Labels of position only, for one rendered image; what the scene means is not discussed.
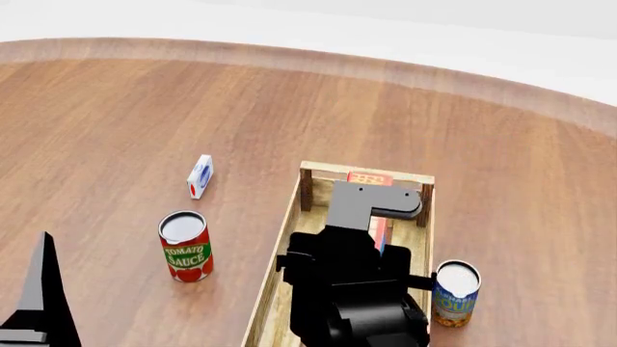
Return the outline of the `red box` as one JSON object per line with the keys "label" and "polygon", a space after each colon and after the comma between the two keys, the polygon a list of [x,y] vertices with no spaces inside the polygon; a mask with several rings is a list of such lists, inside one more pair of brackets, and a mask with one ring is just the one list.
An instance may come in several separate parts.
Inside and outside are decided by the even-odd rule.
{"label": "red box", "polygon": [[[358,184],[371,184],[378,186],[391,186],[393,178],[390,175],[350,172],[347,174],[346,181]],[[372,216],[369,224],[369,235],[374,240],[375,248],[382,254],[385,245],[391,242],[393,223],[386,218]]]}

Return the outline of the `tomato sauce can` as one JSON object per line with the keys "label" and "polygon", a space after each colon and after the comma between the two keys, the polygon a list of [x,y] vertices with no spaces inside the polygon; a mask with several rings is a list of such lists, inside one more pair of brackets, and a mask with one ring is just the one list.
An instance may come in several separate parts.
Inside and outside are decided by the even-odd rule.
{"label": "tomato sauce can", "polygon": [[171,213],[159,223],[158,235],[174,280],[198,282],[212,273],[212,247],[202,214],[191,210]]}

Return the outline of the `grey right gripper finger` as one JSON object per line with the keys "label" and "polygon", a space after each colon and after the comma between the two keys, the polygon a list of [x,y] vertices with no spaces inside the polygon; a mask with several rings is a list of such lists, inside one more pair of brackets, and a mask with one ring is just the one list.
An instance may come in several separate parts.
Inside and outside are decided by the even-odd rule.
{"label": "grey right gripper finger", "polygon": [[328,226],[369,230],[373,216],[412,220],[421,210],[419,193],[404,187],[336,181],[329,203]]}

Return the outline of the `wooden tray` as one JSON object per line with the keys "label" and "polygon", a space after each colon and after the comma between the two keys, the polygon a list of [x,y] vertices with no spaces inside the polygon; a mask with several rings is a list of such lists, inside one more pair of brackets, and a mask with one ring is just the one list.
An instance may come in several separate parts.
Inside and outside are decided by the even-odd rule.
{"label": "wooden tray", "polygon": [[350,172],[389,175],[393,184],[419,193],[423,204],[421,213],[412,221],[390,222],[390,241],[392,245],[411,251],[411,274],[431,275],[434,269],[434,176],[303,161],[241,347],[304,347],[300,337],[289,329],[292,288],[283,282],[282,273],[276,271],[276,256],[286,251],[292,232],[322,230],[334,182],[344,181]]}

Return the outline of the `blue alphabet soup can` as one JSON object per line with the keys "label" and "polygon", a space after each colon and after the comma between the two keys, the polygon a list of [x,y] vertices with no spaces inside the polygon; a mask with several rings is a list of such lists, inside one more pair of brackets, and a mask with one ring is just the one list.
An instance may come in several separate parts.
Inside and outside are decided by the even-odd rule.
{"label": "blue alphabet soup can", "polygon": [[479,272],[468,262],[450,259],[437,269],[432,317],[443,326],[461,328],[472,317],[481,287]]}

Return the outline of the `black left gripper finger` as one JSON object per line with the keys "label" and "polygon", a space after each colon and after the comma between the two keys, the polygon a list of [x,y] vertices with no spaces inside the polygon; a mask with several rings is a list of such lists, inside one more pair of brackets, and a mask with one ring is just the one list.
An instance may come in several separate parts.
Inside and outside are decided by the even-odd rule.
{"label": "black left gripper finger", "polygon": [[15,328],[49,347],[82,347],[63,287],[53,236],[43,232],[35,247],[15,311]]}

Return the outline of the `white and blue butter box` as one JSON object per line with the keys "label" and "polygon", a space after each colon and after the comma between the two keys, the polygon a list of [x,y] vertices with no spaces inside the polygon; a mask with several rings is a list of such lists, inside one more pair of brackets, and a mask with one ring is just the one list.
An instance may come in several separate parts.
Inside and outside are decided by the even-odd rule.
{"label": "white and blue butter box", "polygon": [[201,198],[212,175],[212,157],[210,155],[201,155],[186,181],[191,199],[198,200]]}

